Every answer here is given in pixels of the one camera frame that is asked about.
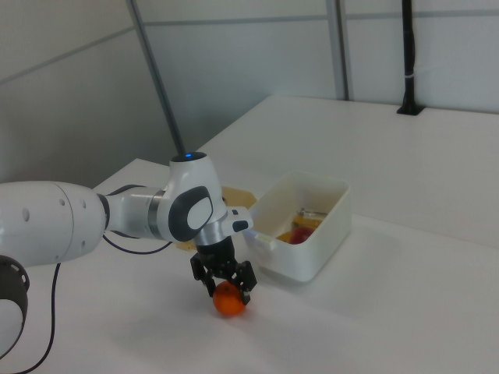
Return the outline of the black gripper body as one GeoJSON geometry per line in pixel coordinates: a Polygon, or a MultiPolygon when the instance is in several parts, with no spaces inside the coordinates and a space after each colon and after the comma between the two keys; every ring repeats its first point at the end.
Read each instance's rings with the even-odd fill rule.
{"type": "Polygon", "coordinates": [[[231,238],[212,245],[198,245],[197,253],[203,266],[212,273],[234,273],[237,261],[231,238]]]}

